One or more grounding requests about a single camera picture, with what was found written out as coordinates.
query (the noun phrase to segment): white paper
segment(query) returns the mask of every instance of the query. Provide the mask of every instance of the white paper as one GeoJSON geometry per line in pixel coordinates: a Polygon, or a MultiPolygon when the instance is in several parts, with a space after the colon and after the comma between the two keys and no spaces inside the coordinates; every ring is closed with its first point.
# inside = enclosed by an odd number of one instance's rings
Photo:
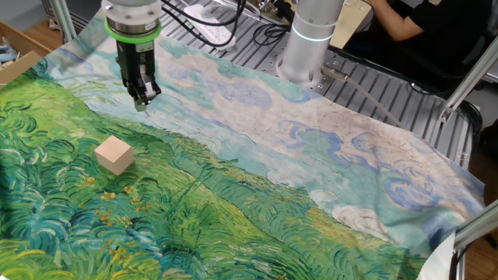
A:
{"type": "Polygon", "coordinates": [[[454,235],[455,232],[443,241],[429,256],[426,263],[422,266],[417,280],[444,280],[450,278],[454,235]]]}

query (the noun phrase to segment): beige block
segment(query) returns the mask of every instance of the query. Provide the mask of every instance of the beige block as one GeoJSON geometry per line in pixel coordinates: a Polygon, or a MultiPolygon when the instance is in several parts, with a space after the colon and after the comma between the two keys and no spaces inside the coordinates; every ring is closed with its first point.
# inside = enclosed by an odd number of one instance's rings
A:
{"type": "Polygon", "coordinates": [[[119,175],[135,160],[132,147],[115,136],[110,136],[95,149],[95,156],[101,166],[119,175]]]}

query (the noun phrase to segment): green ring light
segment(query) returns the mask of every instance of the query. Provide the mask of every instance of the green ring light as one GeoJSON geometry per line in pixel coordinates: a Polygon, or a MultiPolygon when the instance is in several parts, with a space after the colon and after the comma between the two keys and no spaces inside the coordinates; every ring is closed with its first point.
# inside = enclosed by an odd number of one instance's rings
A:
{"type": "Polygon", "coordinates": [[[105,22],[105,28],[106,28],[107,33],[109,33],[109,35],[111,37],[113,37],[114,39],[116,39],[120,42],[127,43],[127,44],[144,44],[144,43],[152,42],[152,41],[154,41],[154,39],[156,39],[159,36],[159,34],[161,34],[161,29],[162,29],[161,22],[159,22],[159,26],[157,27],[157,30],[154,31],[154,33],[151,33],[150,35],[147,35],[145,37],[135,38],[135,37],[126,37],[124,35],[120,35],[120,34],[115,33],[109,27],[109,24],[107,23],[107,19],[105,22]]]}

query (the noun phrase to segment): power strip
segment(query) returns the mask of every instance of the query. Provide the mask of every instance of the power strip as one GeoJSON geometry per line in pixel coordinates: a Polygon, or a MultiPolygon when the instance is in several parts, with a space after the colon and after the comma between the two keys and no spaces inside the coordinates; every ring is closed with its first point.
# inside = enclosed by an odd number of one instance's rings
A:
{"type": "MultiPolygon", "coordinates": [[[[185,13],[189,16],[192,16],[196,19],[208,22],[208,23],[219,23],[217,19],[213,17],[204,18],[202,17],[202,11],[204,10],[204,6],[200,4],[195,4],[192,6],[188,6],[184,9],[185,13]]],[[[199,30],[199,32],[204,36],[209,42],[213,44],[222,44],[227,42],[232,36],[232,33],[224,26],[206,26],[201,23],[196,23],[195,21],[189,19],[190,23],[199,30]]],[[[229,49],[235,45],[236,39],[235,36],[232,38],[229,44],[223,47],[217,47],[219,51],[224,51],[229,49]]]]}

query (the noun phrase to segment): wooden floor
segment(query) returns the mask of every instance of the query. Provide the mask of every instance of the wooden floor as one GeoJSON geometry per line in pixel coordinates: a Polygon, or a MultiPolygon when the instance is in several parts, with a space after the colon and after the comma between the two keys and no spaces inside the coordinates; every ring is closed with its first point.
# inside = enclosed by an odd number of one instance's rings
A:
{"type": "Polygon", "coordinates": [[[25,34],[51,50],[55,50],[62,45],[61,31],[51,30],[48,27],[48,19],[29,28],[25,34]]]}
{"type": "MultiPolygon", "coordinates": [[[[26,31],[26,35],[52,50],[62,45],[58,30],[48,28],[48,19],[26,31]]],[[[498,165],[489,159],[482,150],[476,151],[470,162],[470,172],[485,185],[484,202],[489,205],[498,198],[498,165]]],[[[498,231],[491,236],[498,240],[498,231]]],[[[498,280],[498,250],[481,238],[468,250],[466,255],[466,279],[498,280]]]]}

